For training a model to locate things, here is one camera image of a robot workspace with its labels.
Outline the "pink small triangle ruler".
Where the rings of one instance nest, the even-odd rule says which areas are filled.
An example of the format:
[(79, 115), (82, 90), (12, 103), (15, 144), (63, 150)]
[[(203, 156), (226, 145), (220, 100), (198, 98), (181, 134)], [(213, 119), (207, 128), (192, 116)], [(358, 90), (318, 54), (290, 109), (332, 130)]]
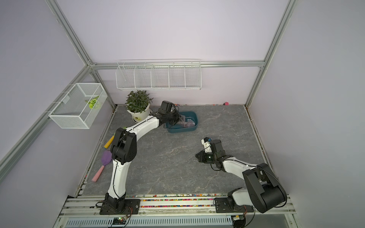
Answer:
[(195, 122), (191, 119), (191, 117), (186, 118), (183, 116), (178, 123), (183, 128), (195, 127)]

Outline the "blue protractor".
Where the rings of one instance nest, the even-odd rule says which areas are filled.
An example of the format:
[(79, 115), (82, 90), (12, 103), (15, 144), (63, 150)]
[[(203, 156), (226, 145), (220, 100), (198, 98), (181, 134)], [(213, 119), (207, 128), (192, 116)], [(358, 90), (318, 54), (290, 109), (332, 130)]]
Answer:
[(190, 128), (190, 127), (195, 127), (195, 122), (194, 122), (194, 120), (192, 120), (192, 119), (187, 119), (187, 121), (186, 121), (186, 127), (188, 127), (188, 128)]

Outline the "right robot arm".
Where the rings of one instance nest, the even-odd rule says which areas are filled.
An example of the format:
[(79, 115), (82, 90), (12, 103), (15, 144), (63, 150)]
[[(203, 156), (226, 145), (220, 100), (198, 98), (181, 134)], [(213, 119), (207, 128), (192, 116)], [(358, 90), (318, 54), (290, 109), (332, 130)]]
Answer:
[(198, 162), (209, 164), (216, 172), (233, 174), (246, 185), (245, 189), (230, 191), (225, 198), (215, 198), (213, 204), (217, 213), (256, 210), (265, 213), (287, 204), (287, 193), (268, 164), (251, 164), (228, 155), (218, 139), (205, 137), (201, 143), (204, 149), (195, 155)]

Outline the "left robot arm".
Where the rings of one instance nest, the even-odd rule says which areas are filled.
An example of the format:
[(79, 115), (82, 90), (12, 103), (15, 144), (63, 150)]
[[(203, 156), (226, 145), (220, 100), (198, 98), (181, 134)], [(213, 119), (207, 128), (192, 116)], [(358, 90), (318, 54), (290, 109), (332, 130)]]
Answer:
[(137, 154), (137, 142), (150, 131), (169, 123), (175, 125), (181, 115), (175, 104), (163, 101), (158, 111), (151, 113), (145, 120), (126, 129), (115, 132), (110, 151), (113, 160), (113, 173), (110, 187), (104, 201), (116, 208), (121, 205), (126, 194), (126, 180), (132, 160)]

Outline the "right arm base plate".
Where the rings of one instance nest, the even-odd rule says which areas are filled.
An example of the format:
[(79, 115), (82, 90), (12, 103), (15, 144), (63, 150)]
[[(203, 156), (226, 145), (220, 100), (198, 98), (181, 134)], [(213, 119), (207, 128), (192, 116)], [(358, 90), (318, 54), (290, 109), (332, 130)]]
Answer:
[(250, 205), (237, 205), (232, 198), (214, 198), (213, 205), (216, 213), (248, 213), (254, 212), (254, 207)]

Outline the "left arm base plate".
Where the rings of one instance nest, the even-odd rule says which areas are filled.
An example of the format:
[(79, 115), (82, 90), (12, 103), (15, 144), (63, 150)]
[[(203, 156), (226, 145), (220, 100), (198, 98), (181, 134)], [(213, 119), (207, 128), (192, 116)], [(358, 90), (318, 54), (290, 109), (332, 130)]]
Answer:
[(122, 199), (116, 204), (103, 201), (99, 214), (100, 215), (136, 215), (140, 209), (139, 199)]

